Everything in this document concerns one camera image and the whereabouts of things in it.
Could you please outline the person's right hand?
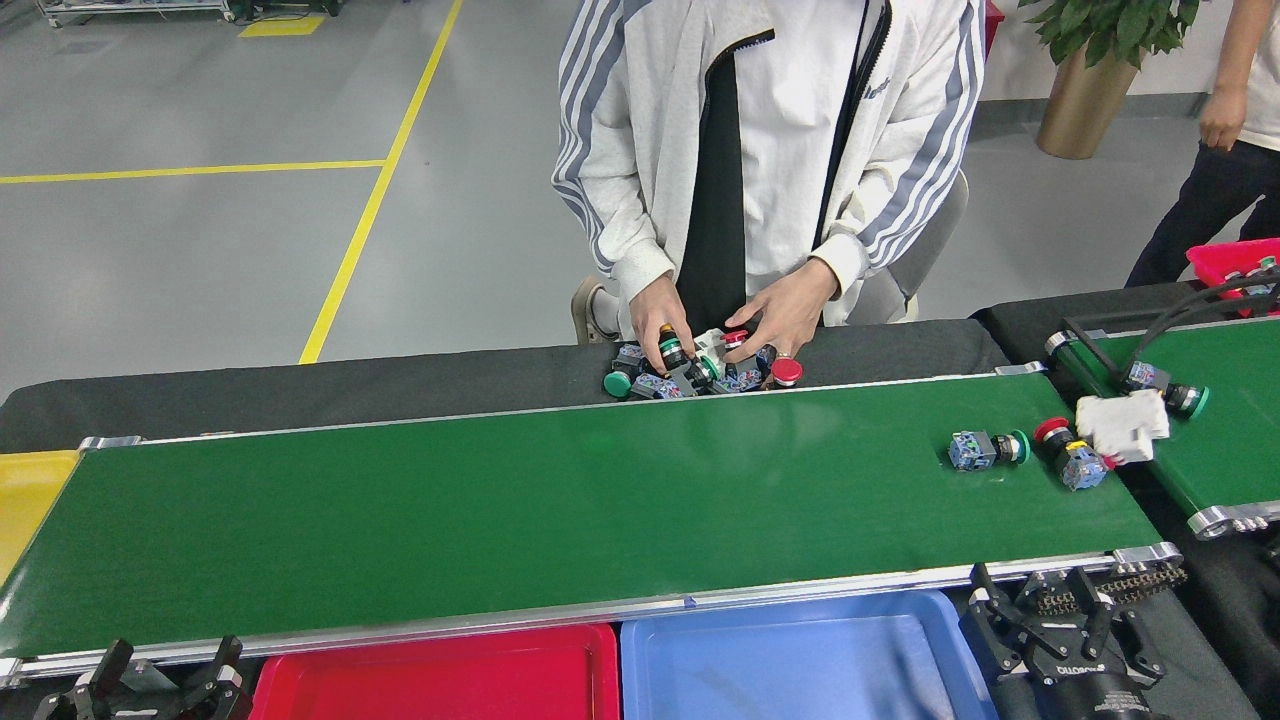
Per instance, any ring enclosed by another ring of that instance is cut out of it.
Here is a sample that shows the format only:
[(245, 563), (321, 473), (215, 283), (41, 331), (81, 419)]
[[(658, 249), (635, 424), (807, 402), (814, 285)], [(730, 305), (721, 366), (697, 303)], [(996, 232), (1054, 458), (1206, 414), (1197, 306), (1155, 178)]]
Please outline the person's right hand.
[(660, 351), (660, 328), (671, 325), (685, 354), (695, 352), (694, 336), (686, 311), (669, 272), (657, 277), (628, 304), (636, 341), (646, 360), (664, 375), (668, 373)]
[(1219, 86), (1210, 95), (1201, 115), (1201, 142), (1211, 150), (1230, 152), (1242, 132), (1248, 94), (1244, 86)]

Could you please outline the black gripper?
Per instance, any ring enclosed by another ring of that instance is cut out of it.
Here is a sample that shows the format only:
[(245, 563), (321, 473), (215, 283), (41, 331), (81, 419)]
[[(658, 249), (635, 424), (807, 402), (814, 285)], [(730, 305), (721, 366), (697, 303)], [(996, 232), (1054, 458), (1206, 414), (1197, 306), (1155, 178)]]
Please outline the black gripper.
[(1161, 719), (1146, 689), (1166, 676), (1166, 662), (1132, 606), (1164, 591), (1153, 582), (1119, 591), (1098, 589), (1087, 573), (1071, 571), (1071, 594), (1085, 616), (1082, 656), (1061, 659), (1061, 643), (1046, 616), (1028, 612), (1001, 591), (987, 566), (970, 571), (965, 641), (989, 683), (1030, 683), (1043, 719)]

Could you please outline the person's left hand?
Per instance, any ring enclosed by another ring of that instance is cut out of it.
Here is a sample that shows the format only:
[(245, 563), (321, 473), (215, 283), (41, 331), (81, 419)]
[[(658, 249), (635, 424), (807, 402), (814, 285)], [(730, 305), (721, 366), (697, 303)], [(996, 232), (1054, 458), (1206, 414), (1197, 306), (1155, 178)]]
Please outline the person's left hand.
[(756, 329), (748, 341), (730, 351), (727, 363), (742, 363), (763, 346), (772, 346), (778, 355), (795, 357), (814, 334), (823, 309), (838, 290), (838, 279), (826, 261), (808, 259), (799, 269), (782, 277), (744, 304), (726, 320), (727, 327), (741, 327), (756, 319)]

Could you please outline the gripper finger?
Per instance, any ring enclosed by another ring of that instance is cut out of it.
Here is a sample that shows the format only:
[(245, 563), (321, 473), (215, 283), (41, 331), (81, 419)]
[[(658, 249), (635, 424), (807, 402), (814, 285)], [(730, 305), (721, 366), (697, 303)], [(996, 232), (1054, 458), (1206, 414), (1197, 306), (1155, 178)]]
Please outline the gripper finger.
[(243, 650), (237, 637), (224, 637), (212, 660), (183, 685), (180, 719), (248, 719), (251, 698), (237, 670)]
[(40, 717), (110, 719), (108, 698), (120, 685), (133, 652), (128, 641), (114, 641), (95, 670), (81, 676), (69, 691), (50, 694), (40, 703)]

